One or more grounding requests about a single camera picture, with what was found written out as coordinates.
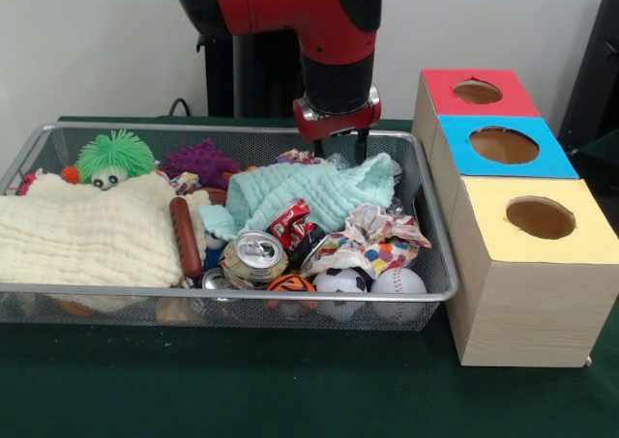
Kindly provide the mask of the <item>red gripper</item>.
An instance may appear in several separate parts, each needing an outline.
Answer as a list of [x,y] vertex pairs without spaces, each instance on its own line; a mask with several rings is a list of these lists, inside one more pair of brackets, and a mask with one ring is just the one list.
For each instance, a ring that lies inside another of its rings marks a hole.
[[356,162],[367,159],[368,128],[380,119],[382,105],[367,104],[357,111],[329,115],[315,111],[306,100],[293,101],[293,114],[299,134],[306,142],[313,141],[316,158],[323,157],[322,139],[335,133],[357,130]]

